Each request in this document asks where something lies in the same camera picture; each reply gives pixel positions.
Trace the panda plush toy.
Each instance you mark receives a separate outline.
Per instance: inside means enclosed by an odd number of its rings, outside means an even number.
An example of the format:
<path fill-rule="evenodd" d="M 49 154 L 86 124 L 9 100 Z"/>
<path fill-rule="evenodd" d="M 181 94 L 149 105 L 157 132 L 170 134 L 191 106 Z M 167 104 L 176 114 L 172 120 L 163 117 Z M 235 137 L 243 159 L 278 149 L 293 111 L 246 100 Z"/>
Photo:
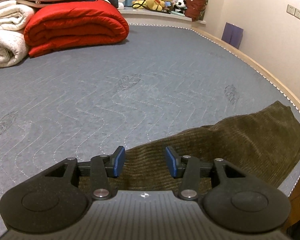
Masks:
<path fill-rule="evenodd" d="M 174 11 L 179 14 L 185 14 L 187 10 L 186 1 L 185 0 L 176 0 L 174 3 Z"/>

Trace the wooden bed frame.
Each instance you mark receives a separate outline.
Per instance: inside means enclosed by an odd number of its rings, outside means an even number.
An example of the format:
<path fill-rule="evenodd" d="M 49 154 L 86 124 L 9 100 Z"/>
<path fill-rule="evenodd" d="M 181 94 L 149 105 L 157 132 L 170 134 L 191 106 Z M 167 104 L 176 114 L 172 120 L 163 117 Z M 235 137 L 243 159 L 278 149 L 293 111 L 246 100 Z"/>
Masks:
<path fill-rule="evenodd" d="M 286 96 L 288 100 L 290 100 L 290 102 L 296 107 L 297 111 L 299 111 L 300 113 L 300 100 L 298 99 L 298 97 L 264 66 L 260 65 L 240 50 L 234 48 L 233 46 L 227 44 L 219 38 L 203 31 L 202 29 L 199 29 L 198 27 L 192 27 L 191 29 L 196 33 L 202 35 L 204 38 L 207 38 L 215 44 L 221 46 L 228 52 L 232 53 L 233 55 L 247 63 L 250 67 L 254 68 L 254 70 L 260 73 L 260 75 L 262 75 L 273 86 L 280 90 L 281 93 L 284 96 Z M 293 226 L 294 224 L 300 221 L 300 161 L 298 162 L 298 165 L 296 165 L 293 173 L 296 174 L 296 181 L 293 185 L 293 188 L 289 192 L 289 200 L 292 205 L 292 211 L 288 217 L 288 220 L 283 226 L 284 230 L 287 230 L 289 227 Z"/>

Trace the white folded blanket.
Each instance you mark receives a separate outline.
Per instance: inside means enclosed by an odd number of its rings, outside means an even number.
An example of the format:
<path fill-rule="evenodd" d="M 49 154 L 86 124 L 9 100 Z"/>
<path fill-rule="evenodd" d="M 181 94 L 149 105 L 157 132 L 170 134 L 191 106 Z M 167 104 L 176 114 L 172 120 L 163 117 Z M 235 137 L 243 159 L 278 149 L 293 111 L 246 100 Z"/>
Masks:
<path fill-rule="evenodd" d="M 24 29 L 34 13 L 33 8 L 15 0 L 0 2 L 0 68 L 14 66 L 27 56 Z"/>

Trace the grey quilted mattress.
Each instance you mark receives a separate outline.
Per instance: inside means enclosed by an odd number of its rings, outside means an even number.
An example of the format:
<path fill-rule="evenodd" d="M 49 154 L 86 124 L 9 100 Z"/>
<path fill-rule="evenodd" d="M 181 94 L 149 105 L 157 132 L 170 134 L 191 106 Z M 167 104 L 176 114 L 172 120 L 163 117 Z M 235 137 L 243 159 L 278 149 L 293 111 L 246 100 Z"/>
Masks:
<path fill-rule="evenodd" d="M 0 69 L 0 198 L 67 158 L 91 157 L 296 101 L 206 35 L 133 25 L 111 46 Z M 0 236 L 6 228 L 0 217 Z"/>

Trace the dark olive corduroy pants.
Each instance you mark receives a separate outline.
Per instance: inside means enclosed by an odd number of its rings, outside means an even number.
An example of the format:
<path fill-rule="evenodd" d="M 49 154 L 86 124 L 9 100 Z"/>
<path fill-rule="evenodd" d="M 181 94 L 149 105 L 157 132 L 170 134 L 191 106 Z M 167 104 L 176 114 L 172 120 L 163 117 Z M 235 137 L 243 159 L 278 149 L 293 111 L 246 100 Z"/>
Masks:
<path fill-rule="evenodd" d="M 180 180 L 170 176 L 165 148 L 210 163 L 223 158 L 242 170 L 279 187 L 300 160 L 300 123 L 290 107 L 276 101 L 256 113 L 225 118 L 214 125 L 187 129 L 126 150 L 119 190 L 176 190 Z"/>

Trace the yellow plush toy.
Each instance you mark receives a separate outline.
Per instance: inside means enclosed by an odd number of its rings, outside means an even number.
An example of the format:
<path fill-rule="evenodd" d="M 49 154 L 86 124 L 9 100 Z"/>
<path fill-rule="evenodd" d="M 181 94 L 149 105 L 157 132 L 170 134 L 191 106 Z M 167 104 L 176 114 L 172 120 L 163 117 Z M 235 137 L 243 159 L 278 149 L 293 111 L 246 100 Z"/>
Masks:
<path fill-rule="evenodd" d="M 135 0 L 132 2 L 132 8 L 170 13 L 172 2 L 173 0 Z"/>

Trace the white wall switch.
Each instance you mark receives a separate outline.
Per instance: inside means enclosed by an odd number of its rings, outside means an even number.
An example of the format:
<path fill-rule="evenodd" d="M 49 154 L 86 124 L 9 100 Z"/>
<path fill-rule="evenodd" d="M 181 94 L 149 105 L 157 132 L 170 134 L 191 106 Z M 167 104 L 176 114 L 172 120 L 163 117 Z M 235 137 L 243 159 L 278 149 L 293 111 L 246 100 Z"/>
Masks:
<path fill-rule="evenodd" d="M 295 7 L 292 6 L 292 5 L 290 5 L 290 4 L 288 4 L 288 5 L 287 5 L 287 10 L 286 10 L 286 12 L 287 12 L 288 14 L 290 14 L 290 15 L 294 15 L 294 13 L 295 13 Z"/>
<path fill-rule="evenodd" d="M 294 12 L 294 16 L 298 19 L 300 19 L 300 9 L 296 8 Z"/>

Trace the grey window ledge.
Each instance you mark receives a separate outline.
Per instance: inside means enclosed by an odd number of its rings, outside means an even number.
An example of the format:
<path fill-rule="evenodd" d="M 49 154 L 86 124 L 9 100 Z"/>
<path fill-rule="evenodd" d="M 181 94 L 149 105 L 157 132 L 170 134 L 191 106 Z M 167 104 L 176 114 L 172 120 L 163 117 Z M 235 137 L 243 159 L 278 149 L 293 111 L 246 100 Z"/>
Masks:
<path fill-rule="evenodd" d="M 124 9 L 119 10 L 119 12 L 129 24 L 166 25 L 189 29 L 193 27 L 203 28 L 206 26 L 205 21 L 192 22 L 191 18 L 186 16 L 166 14 L 146 9 L 133 9 L 131 7 L 124 7 Z"/>

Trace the dark red cushion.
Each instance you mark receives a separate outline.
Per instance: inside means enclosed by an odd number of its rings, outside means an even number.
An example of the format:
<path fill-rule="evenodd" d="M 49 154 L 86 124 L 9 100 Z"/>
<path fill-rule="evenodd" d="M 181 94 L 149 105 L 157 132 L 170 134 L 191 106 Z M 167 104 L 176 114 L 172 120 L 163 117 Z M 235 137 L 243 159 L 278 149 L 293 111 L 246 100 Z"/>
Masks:
<path fill-rule="evenodd" d="M 187 6 L 185 16 L 189 17 L 192 22 L 203 20 L 208 1 L 209 0 L 185 0 Z"/>

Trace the purple folded mat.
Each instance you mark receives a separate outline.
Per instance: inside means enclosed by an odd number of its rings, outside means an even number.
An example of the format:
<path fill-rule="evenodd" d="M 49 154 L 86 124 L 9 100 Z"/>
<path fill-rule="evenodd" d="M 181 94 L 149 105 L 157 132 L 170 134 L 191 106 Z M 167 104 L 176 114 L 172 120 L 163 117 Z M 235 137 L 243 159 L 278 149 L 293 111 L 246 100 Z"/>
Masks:
<path fill-rule="evenodd" d="M 233 25 L 231 23 L 226 22 L 223 35 L 222 35 L 222 41 L 230 44 L 231 46 L 235 47 L 236 49 L 239 49 L 239 46 L 241 44 L 243 37 L 243 29 Z"/>

